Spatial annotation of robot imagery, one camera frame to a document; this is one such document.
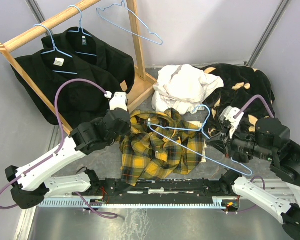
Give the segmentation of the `yellow plaid shirt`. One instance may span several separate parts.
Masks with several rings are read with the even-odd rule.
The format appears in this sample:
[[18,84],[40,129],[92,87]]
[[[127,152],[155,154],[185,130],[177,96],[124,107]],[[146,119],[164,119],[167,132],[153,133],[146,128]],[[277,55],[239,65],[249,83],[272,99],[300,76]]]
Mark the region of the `yellow plaid shirt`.
[[[140,179],[158,181],[171,173],[187,175],[202,160],[201,156],[152,132],[147,126],[148,118],[162,127],[198,129],[173,108],[165,112],[133,111],[130,134],[118,139],[122,152],[121,180],[131,186]],[[206,138],[201,132],[152,128],[200,154],[203,151]]]

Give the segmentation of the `white shirt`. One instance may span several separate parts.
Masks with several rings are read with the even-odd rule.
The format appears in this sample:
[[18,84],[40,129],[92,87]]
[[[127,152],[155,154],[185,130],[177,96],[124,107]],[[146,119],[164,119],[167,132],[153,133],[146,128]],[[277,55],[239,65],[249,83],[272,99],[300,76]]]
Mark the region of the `white shirt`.
[[151,105],[156,112],[173,108],[180,115],[195,114],[205,109],[201,104],[215,90],[223,87],[221,77],[189,64],[167,65],[158,72]]

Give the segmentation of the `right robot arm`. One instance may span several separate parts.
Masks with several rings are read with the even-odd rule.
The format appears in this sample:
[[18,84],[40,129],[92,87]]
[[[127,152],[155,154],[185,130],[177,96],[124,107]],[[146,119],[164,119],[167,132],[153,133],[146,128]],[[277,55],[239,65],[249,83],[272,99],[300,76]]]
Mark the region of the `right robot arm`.
[[249,182],[243,174],[236,179],[226,178],[219,183],[221,193],[235,193],[272,215],[294,240],[300,240],[300,145],[290,139],[290,129],[277,118],[261,118],[254,136],[241,132],[230,134],[226,121],[221,132],[207,140],[207,144],[223,152],[228,158],[234,154],[255,157],[270,162],[270,170],[292,191],[296,203],[273,196]]

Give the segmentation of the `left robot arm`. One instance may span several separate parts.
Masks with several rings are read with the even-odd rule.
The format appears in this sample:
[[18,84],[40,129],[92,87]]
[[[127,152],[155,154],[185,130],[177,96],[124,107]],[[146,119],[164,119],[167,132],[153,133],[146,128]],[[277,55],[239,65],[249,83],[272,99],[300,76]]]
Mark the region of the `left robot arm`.
[[21,209],[30,209],[45,199],[79,192],[96,195],[101,181],[87,169],[80,174],[55,177],[54,174],[89,154],[111,146],[117,137],[131,132],[131,117],[122,108],[109,110],[104,117],[81,123],[57,147],[23,167],[9,166],[6,178],[12,181],[12,199]]

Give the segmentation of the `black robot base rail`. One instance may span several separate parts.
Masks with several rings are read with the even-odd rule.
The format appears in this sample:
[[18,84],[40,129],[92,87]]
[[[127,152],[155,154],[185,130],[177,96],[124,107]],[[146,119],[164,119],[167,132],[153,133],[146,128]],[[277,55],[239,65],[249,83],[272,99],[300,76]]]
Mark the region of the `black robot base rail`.
[[101,180],[97,190],[82,192],[84,197],[105,198],[105,203],[211,203],[212,198],[235,200],[232,180],[164,179],[139,180],[135,186],[120,179]]

